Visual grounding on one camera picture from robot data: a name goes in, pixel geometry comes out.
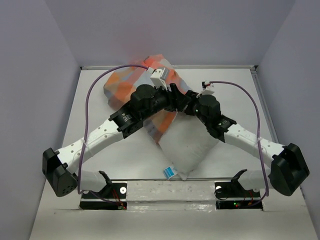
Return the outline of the white pillow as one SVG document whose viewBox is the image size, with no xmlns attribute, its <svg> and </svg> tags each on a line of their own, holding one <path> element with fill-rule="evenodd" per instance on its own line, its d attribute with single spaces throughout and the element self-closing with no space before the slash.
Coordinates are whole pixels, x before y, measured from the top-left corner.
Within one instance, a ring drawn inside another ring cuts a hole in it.
<svg viewBox="0 0 320 240">
<path fill-rule="evenodd" d="M 164 156 L 182 180 L 207 157 L 219 140 L 212 137 L 195 116 L 179 112 L 159 140 Z"/>
</svg>

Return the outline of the orange blue checked pillowcase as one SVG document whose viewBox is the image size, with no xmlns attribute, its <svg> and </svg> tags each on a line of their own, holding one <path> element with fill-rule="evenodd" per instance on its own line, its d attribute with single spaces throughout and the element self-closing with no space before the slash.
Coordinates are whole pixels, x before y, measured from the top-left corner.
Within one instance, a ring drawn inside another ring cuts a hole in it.
<svg viewBox="0 0 320 240">
<path fill-rule="evenodd" d="M 134 64 L 151 67 L 153 69 L 169 69 L 169 77 L 165 80 L 169 85 L 174 83 L 182 93 L 186 93 L 191 88 L 178 75 L 170 62 L 163 55 L 150 55 L 144 60 L 136 60 Z M 131 94 L 142 84 L 153 85 L 151 74 L 145 69 L 139 67 L 128 67 L 114 71 L 103 86 L 104 95 L 108 99 L 108 105 L 114 110 L 119 110 L 125 103 L 130 100 Z M 176 112 L 162 110 L 144 121 L 143 126 L 148 135 L 159 143 L 170 125 L 176 118 Z"/>
</svg>

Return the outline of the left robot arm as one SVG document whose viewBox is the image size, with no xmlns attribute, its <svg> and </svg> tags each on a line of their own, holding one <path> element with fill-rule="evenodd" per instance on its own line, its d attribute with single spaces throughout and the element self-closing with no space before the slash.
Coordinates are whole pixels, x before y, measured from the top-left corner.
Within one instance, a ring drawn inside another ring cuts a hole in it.
<svg viewBox="0 0 320 240">
<path fill-rule="evenodd" d="M 162 110 L 181 112 L 190 101 L 191 98 L 180 92 L 174 83 L 170 84 L 169 89 L 142 84 L 131 94 L 127 103 L 84 138 L 58 150 L 45 150 L 42 172 L 55 195 L 64 197 L 80 190 L 101 198 L 108 196 L 113 184 L 107 174 L 104 171 L 83 171 L 82 164 L 108 146 L 137 132 L 149 117 Z"/>
</svg>

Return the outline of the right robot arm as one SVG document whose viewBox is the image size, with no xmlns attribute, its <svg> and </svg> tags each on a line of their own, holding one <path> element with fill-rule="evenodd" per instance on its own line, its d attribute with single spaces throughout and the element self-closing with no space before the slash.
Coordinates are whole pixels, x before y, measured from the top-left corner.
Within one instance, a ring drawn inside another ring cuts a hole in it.
<svg viewBox="0 0 320 240">
<path fill-rule="evenodd" d="M 284 196 L 291 196 L 309 176 L 305 158 L 296 144 L 282 145 L 259 138 L 223 115 L 220 103 L 213 95 L 199 94 L 192 90 L 188 90 L 185 95 L 190 101 L 184 112 L 197 117 L 213 138 L 262 161 L 261 170 L 243 169 L 232 178 L 230 190 L 235 196 L 265 186 Z"/>
</svg>

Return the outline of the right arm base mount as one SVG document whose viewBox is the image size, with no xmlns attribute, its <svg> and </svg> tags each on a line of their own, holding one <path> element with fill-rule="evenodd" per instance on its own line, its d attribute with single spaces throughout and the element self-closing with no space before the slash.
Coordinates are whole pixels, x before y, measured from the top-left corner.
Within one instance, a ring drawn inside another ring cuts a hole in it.
<svg viewBox="0 0 320 240">
<path fill-rule="evenodd" d="M 214 196 L 217 210 L 263 210 L 261 195 L 252 189 L 245 190 L 239 183 L 239 178 L 248 170 L 239 171 L 234 177 L 227 181 L 214 183 Z"/>
</svg>

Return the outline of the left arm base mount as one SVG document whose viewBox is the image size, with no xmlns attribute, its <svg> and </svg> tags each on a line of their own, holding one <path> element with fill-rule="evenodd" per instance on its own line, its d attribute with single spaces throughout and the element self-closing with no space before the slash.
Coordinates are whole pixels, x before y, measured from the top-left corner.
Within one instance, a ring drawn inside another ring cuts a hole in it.
<svg viewBox="0 0 320 240">
<path fill-rule="evenodd" d="M 128 183 L 126 181 L 112 181 L 108 175 L 99 171 L 105 186 L 99 191 L 90 190 L 81 195 L 79 208 L 82 210 L 125 211 L 127 209 Z"/>
</svg>

